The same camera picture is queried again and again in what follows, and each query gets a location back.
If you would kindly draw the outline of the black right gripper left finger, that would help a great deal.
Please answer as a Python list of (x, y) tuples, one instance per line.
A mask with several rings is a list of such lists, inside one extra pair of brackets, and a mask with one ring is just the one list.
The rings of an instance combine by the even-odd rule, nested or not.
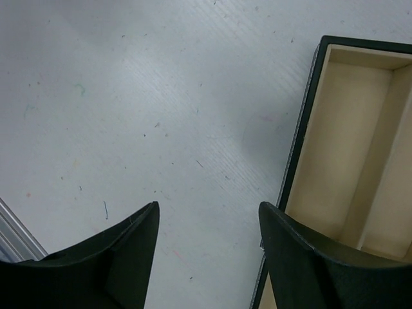
[(120, 223), (42, 259), (41, 308), (143, 308), (160, 223), (153, 201)]

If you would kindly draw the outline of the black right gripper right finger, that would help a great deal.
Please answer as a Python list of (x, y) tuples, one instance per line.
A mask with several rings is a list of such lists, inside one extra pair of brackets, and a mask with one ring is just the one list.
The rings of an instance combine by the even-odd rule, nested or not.
[(411, 264), (362, 252), (259, 206), (278, 308), (411, 308)]

